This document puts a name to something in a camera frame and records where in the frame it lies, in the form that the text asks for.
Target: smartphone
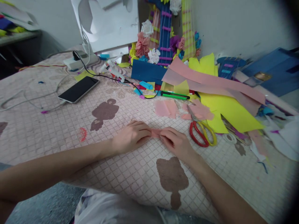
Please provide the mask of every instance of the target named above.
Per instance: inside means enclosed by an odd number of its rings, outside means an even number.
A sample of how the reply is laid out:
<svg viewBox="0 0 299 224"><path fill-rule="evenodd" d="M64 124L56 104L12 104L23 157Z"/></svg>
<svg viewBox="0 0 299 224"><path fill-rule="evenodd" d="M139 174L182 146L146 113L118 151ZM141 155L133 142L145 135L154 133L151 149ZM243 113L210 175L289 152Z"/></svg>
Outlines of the smartphone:
<svg viewBox="0 0 299 224"><path fill-rule="evenodd" d="M59 99L69 103L77 103L83 96L91 91L100 81L91 77L84 77L67 91L58 96Z"/></svg>

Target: hand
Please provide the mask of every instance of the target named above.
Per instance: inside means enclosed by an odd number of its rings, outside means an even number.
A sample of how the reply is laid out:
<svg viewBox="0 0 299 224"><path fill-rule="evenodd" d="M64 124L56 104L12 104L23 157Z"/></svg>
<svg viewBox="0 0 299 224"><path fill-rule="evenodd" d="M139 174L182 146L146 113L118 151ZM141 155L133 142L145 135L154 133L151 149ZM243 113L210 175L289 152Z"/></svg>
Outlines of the hand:
<svg viewBox="0 0 299 224"><path fill-rule="evenodd" d="M118 154L133 151L146 143L151 135L146 123L131 121L112 139L112 149Z"/></svg>
<svg viewBox="0 0 299 224"><path fill-rule="evenodd" d="M185 163L198 155L192 148L187 136L174 128L168 127L161 131L161 140L177 158Z"/></svg>

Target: yellow scissors handle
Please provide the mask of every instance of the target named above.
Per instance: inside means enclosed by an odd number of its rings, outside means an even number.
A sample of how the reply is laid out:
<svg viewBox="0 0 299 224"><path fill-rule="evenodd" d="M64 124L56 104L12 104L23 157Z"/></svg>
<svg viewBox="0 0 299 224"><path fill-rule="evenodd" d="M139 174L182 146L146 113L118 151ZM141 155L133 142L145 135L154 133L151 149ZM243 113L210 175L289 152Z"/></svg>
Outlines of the yellow scissors handle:
<svg viewBox="0 0 299 224"><path fill-rule="evenodd" d="M204 122L201 122L199 121L198 124L200 125L200 127L202 128L202 133L203 135L206 137L206 139L208 140L208 143L210 144L210 146L215 146L217 145L217 137L214 133L214 131L210 128L209 125L207 125L206 123ZM211 133L212 137L213 137L213 143L210 142L209 138L208 138L208 135L206 133L206 129L208 129L208 131Z"/></svg>

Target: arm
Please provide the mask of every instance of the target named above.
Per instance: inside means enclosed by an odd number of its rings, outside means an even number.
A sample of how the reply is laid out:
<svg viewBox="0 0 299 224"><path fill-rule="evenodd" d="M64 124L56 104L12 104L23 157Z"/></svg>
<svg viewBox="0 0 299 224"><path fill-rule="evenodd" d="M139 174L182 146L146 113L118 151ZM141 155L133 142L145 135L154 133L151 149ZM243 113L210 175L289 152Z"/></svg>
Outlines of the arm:
<svg viewBox="0 0 299 224"><path fill-rule="evenodd" d="M132 121L113 139L44 156L0 172L0 223L5 223L18 202L48 189L93 162L137 149L148 136L151 136L148 125Z"/></svg>
<svg viewBox="0 0 299 224"><path fill-rule="evenodd" d="M224 223L266 223L265 220L195 152L185 134L169 127L161 131L161 139L175 156L185 162L195 172L197 178L209 193Z"/></svg>

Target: forearm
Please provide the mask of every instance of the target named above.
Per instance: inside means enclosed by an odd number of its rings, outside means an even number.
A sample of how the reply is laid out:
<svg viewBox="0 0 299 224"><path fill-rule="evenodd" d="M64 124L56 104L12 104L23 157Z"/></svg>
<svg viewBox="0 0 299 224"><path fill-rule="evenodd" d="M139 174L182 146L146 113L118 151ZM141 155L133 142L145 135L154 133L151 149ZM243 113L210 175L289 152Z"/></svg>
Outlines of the forearm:
<svg viewBox="0 0 299 224"><path fill-rule="evenodd" d="M188 164L195 171L225 223L266 223L200 155L194 155Z"/></svg>
<svg viewBox="0 0 299 224"><path fill-rule="evenodd" d="M111 140L34 159L0 172L0 200L26 200L81 168L113 155Z"/></svg>

